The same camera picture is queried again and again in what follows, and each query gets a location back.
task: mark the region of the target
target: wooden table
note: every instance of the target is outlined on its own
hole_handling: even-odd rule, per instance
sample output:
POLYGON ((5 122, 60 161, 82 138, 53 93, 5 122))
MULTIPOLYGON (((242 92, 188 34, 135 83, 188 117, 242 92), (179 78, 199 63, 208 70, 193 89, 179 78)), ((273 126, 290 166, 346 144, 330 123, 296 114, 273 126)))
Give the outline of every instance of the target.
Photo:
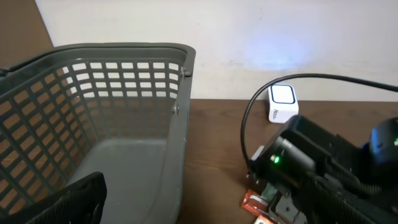
MULTIPOLYGON (((246 100, 192 100, 185 153, 183 199, 177 223, 254 223, 240 208, 246 193, 246 165, 239 130, 246 100)), ((355 145, 369 139, 377 123, 398 116, 398 103, 299 101, 300 114, 355 145)), ((249 116, 249 156, 280 127, 267 120, 257 101, 249 116)))

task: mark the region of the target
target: rectangular hole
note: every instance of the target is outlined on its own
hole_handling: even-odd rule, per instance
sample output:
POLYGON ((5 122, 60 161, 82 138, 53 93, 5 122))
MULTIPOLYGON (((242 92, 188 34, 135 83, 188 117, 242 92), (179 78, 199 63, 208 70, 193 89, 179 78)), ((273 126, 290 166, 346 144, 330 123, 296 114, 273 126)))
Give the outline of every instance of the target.
POLYGON ((61 140, 61 141, 64 141, 68 136, 69 136, 69 132, 68 132, 68 131, 65 131, 63 134, 61 134, 60 140, 61 140))
POLYGON ((83 129, 84 129, 84 130, 88 130, 88 129, 90 129, 90 128, 92 128, 92 125, 89 124, 89 123, 86 123, 86 124, 83 125, 83 129))
POLYGON ((91 83, 84 83, 80 85, 81 90, 87 90, 89 88, 92 88, 91 83))
POLYGON ((93 92, 89 92, 89 93, 83 94, 83 96, 84 96, 85 98, 92 98, 92 97, 95 96, 95 94, 94 94, 93 92))
POLYGON ((13 114, 7 120, 5 120, 3 124, 5 125, 6 128, 11 128, 20 120, 21 119, 19 118, 18 114, 13 114))
POLYGON ((118 68, 118 65, 115 62, 106 62, 106 68, 118 68))
POLYGON ((20 174, 25 168, 26 168, 26 163, 24 161, 20 161, 18 165, 16 165, 15 168, 13 168, 10 174, 13 176, 13 178, 16 178, 18 174, 20 174))
POLYGON ((174 63, 169 63, 169 69, 174 69, 178 71, 178 65, 174 63))
POLYGON ((144 101, 144 106, 154 106, 155 103, 153 101, 144 101))
POLYGON ((29 119, 29 123, 30 123, 31 126, 34 126, 41 119, 42 119, 42 116, 40 114, 35 114, 31 119, 29 119))
POLYGON ((50 181, 49 181, 51 186, 55 186, 55 183, 57 182, 59 176, 60 176, 60 174, 58 172, 55 172, 53 174, 53 176, 50 178, 50 181))
POLYGON ((86 64, 84 64, 84 63, 74 64, 74 65, 72 65, 72 67, 73 67, 74 71, 82 70, 82 69, 86 68, 86 64))
POLYGON ((0 105, 0 115, 3 115, 5 112, 9 111, 11 109, 11 104, 10 102, 6 101, 3 104, 0 105))
POLYGON ((42 156, 39 160, 37 160, 37 162, 35 163, 36 168, 40 169, 40 168, 44 165, 45 161, 47 161, 47 156, 46 156, 46 155, 43 155, 43 156, 42 156))
POLYGON ((72 113, 69 113, 69 114, 65 117, 65 120, 66 120, 67 122, 71 121, 72 119, 73 119, 72 113))
POLYGON ((59 113, 55 113, 53 116, 51 116, 51 118, 49 119, 50 123, 55 123, 56 121, 58 121, 58 119, 60 118, 59 113))
POLYGON ((22 187, 25 187, 25 185, 34 177, 34 173, 30 170, 30 171, 28 171, 24 176, 23 176, 23 178, 19 181, 19 184, 22 186, 22 187))
POLYGON ((69 84, 68 78, 66 78, 66 79, 64 79, 64 80, 61 80, 61 84, 62 84, 63 86, 67 86, 67 85, 69 84))
POLYGON ((61 94, 55 99, 55 102, 57 102, 60 105, 64 100, 65 100, 65 95, 61 94))
POLYGON ((156 88, 165 88, 166 83, 155 83, 156 88))
POLYGON ((19 157, 18 152, 12 151, 8 154, 3 160, 1 160, 1 164, 7 168, 14 160, 19 157))
POLYGON ((108 78, 119 78, 119 73, 118 72, 109 72, 108 73, 108 78))
POLYGON ((173 90, 178 90, 178 85, 176 85, 174 83, 170 83, 170 88, 173 90))
POLYGON ((105 82, 97 82, 95 83, 97 88, 106 88, 106 83, 105 82))
POLYGON ((48 145, 52 139, 53 139, 52 133, 48 134, 48 135, 43 139, 43 144, 44 144, 44 146, 48 145))
POLYGON ((71 94, 74 94, 74 93, 76 93, 77 91, 76 91, 76 87, 72 87, 72 88, 70 88, 70 93, 71 94))
POLYGON ((178 75, 170 73, 169 78, 178 81, 178 75))
POLYGON ((63 107, 61 107, 61 112, 65 114, 69 110, 69 108, 69 105, 64 105, 63 107))
POLYGON ((93 77, 94 78, 104 78, 105 76, 104 76, 104 73, 102 73, 102 72, 95 72, 95 73, 93 73, 93 77))
POLYGON ((157 105, 158 106, 167 106, 167 102, 165 100, 158 100, 157 105))
POLYGON ((139 84, 142 88, 150 88, 152 85, 150 82, 143 82, 139 84))
POLYGON ((5 179, 0 180, 0 193, 1 193, 7 186, 8 186, 8 182, 7 182, 5 179))
POLYGON ((11 189, 8 194, 0 201, 0 207, 6 208, 10 201, 17 196, 17 192, 14 189, 11 189))
POLYGON ((76 114, 82 112, 85 108, 83 107, 83 105, 80 105, 78 107, 75 108, 76 114))
POLYGON ((123 62, 122 63, 122 68, 134 68, 134 67, 132 66, 132 63, 123 62))
POLYGON ((42 200, 43 198, 45 198, 47 195, 49 194, 49 191, 47 190, 47 188, 43 188, 40 193, 36 196, 35 200, 36 202, 42 200))
POLYGON ((77 80, 86 80, 89 79, 88 73, 79 74, 76 76, 77 80))
POLYGON ((76 128, 77 128, 77 123, 76 123, 76 121, 75 121, 75 122, 73 122, 73 123, 70 125, 70 129, 71 129, 72 131, 74 131, 76 128))
POLYGON ((111 106, 111 102, 109 100, 102 100, 101 105, 102 106, 111 106))
POLYGON ((65 170, 69 164, 69 159, 64 159, 61 163, 61 170, 65 170))
POLYGON ((100 115, 100 111, 99 110, 93 110, 93 111, 90 111, 90 114, 92 116, 98 116, 98 115, 100 115))
POLYGON ((68 84, 71 84, 71 83, 73 83, 73 79, 72 79, 72 77, 68 77, 68 78, 67 78, 67 82, 68 82, 68 84))
POLYGON ((60 131, 65 127, 65 124, 63 122, 59 123, 56 127, 55 127, 55 132, 56 133, 60 133, 60 131))
POLYGON ((37 83, 33 84, 30 89, 32 90, 32 92, 35 93, 35 92, 43 89, 43 84, 41 82, 37 82, 37 83))
POLYGON ((141 95, 144 97, 152 96, 152 92, 151 91, 142 91, 141 95))
POLYGON ((59 147, 59 144, 57 142, 52 144, 52 146, 50 146, 48 149, 50 155, 52 155, 58 149, 58 147, 59 147))
POLYGON ((87 103, 87 107, 92 108, 92 107, 97 107, 98 103, 97 101, 92 101, 87 103))
POLYGON ((54 157, 55 162, 59 162, 59 160, 63 157, 65 153, 61 150, 58 154, 54 157))
POLYGON ((54 110, 55 106, 53 103, 48 104, 43 110, 45 114, 49 114, 52 110, 54 110))
POLYGON ((20 103, 24 100, 26 100, 29 97, 29 95, 27 94, 26 90, 18 93, 16 96, 14 96, 14 99, 17 103, 20 103))
POLYGON ((90 63, 91 68, 102 68, 102 64, 99 62, 90 63))
POLYGON ((17 131, 14 131, 12 134, 12 137, 15 140, 18 140, 20 137, 22 137, 25 133, 27 132, 27 128, 25 125, 22 125, 20 128, 17 129, 17 131))
POLYGON ((62 71, 63 71, 64 74, 66 74, 66 73, 69 72, 69 69, 68 69, 68 67, 63 67, 63 68, 62 68, 62 71))
POLYGON ((125 85, 126 85, 126 88, 135 88, 135 87, 137 87, 136 83, 134 83, 134 82, 126 82, 125 85))
POLYGON ((70 102, 72 103, 72 105, 79 103, 80 102, 79 96, 74 97, 70 102))
POLYGON ((138 76, 139 78, 150 78, 150 74, 147 72, 140 72, 138 76))
POLYGON ((112 110, 111 109, 104 109, 104 114, 112 114, 112 110))
POLYGON ((40 104, 42 104, 42 103, 44 103, 46 100, 48 100, 49 99, 49 95, 47 94, 47 93, 43 93, 43 94, 41 94, 38 98, 37 98, 37 101, 40 103, 40 104))
POLYGON ((64 72, 63 72, 63 70, 61 68, 57 69, 56 73, 57 73, 58 76, 62 76, 64 74, 64 72))
POLYGON ((157 91, 157 92, 156 92, 156 96, 159 96, 159 97, 166 97, 166 92, 165 92, 165 91, 157 91))
POLYGON ((134 76, 134 73, 132 73, 132 72, 124 72, 123 77, 124 78, 134 78, 135 76, 134 76))
POLYGON ((55 84, 53 87, 51 87, 51 89, 50 89, 50 91, 51 91, 51 93, 52 94, 56 94, 56 92, 58 92, 58 91, 60 91, 61 90, 61 88, 60 88, 60 85, 58 85, 58 84, 55 84))
POLYGON ((122 84, 119 83, 119 82, 111 82, 111 83, 110 83, 110 86, 111 86, 112 88, 121 88, 121 87, 122 87, 122 84))
POLYGON ((154 68, 164 68, 164 63, 162 63, 162 62, 154 62, 154 68))
POLYGON ((155 72, 155 78, 165 78, 165 75, 163 72, 155 72))
POLYGON ((72 138, 69 139, 69 141, 65 144, 65 149, 69 150, 72 147, 73 143, 74 140, 72 138))
POLYGON ((136 91, 127 91, 127 96, 138 96, 136 91))
POLYGON ((29 159, 33 160, 36 158, 37 155, 39 155, 40 151, 40 147, 36 146, 27 156, 29 157, 29 159))
POLYGON ((24 208, 25 205, 25 200, 23 198, 20 198, 15 204, 14 206, 10 209, 9 213, 10 215, 18 212, 19 210, 21 210, 22 208, 24 208))
POLYGON ((27 193, 32 196, 33 194, 35 194, 35 192, 37 191, 37 189, 39 189, 39 187, 42 185, 42 182, 37 179, 27 190, 27 193))
POLYGON ((149 63, 148 62, 138 62, 137 67, 138 68, 149 68, 149 63))
POLYGON ((113 96, 123 96, 123 92, 122 91, 112 91, 112 95, 113 96))
POLYGON ((30 145, 33 144, 34 141, 35 140, 34 140, 34 138, 32 136, 29 136, 28 138, 26 138, 25 141, 23 141, 21 143, 22 150, 25 151, 30 145))
POLYGON ((10 143, 7 140, 0 142, 0 154, 2 154, 9 146, 10 143))
POLYGON ((32 112, 36 108, 35 104, 30 102, 28 105, 23 107, 22 112, 24 115, 28 115, 30 112, 32 112))
POLYGON ((80 130, 78 130, 78 131, 75 133, 75 137, 76 137, 76 138, 78 138, 79 136, 81 136, 81 131, 80 131, 80 130))
POLYGON ((126 102, 124 102, 124 100, 115 100, 114 105, 115 106, 125 106, 126 102))
POLYGON ((44 169, 44 171, 43 171, 43 176, 47 178, 47 177, 49 176, 49 174, 51 173, 52 170, 53 170, 53 165, 52 165, 52 164, 49 164, 49 165, 44 169))
POLYGON ((45 81, 47 84, 49 84, 50 82, 52 82, 52 81, 54 81, 54 80, 55 80, 55 77, 54 77, 53 74, 47 75, 47 76, 44 78, 44 81, 45 81))

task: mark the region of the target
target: gray plastic basket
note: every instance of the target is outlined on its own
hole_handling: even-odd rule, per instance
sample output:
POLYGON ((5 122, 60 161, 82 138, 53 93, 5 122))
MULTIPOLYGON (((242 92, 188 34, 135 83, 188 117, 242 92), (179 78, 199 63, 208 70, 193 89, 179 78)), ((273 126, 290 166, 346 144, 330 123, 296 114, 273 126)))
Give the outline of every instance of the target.
POLYGON ((195 50, 79 44, 1 70, 0 216, 94 171, 102 223, 173 223, 195 50))

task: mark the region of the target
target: black cable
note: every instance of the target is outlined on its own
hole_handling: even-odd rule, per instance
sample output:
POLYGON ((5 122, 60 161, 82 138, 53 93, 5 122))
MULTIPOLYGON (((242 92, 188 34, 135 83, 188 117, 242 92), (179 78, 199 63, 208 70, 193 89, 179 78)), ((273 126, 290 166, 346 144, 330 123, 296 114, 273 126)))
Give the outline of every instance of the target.
POLYGON ((248 157, 248 153, 246 152, 246 144, 244 142, 244 131, 246 129, 246 123, 248 121, 248 116, 250 109, 256 100, 256 98, 268 87, 279 83, 281 81, 285 80, 290 80, 293 78, 327 78, 327 79, 334 79, 334 80, 341 80, 341 81, 346 81, 346 82, 352 82, 352 83, 357 83, 357 84, 362 84, 362 85, 367 85, 367 86, 372 86, 376 88, 380 88, 383 90, 389 90, 389 91, 394 91, 398 92, 398 86, 392 86, 392 85, 386 85, 383 83, 377 83, 377 82, 371 82, 367 80, 362 80, 358 78, 351 78, 351 77, 344 77, 340 75, 328 75, 328 74, 317 74, 317 73, 303 73, 303 74, 295 74, 295 75, 287 75, 284 77, 276 78, 273 81, 263 85, 260 89, 257 90, 257 92, 253 95, 253 97, 250 99, 248 106, 246 107, 246 110, 244 111, 243 119, 242 119, 242 125, 241 125, 241 147, 242 147, 242 153, 244 160, 246 161, 246 165, 248 166, 249 170, 252 171, 251 165, 250 165, 250 159, 248 157))

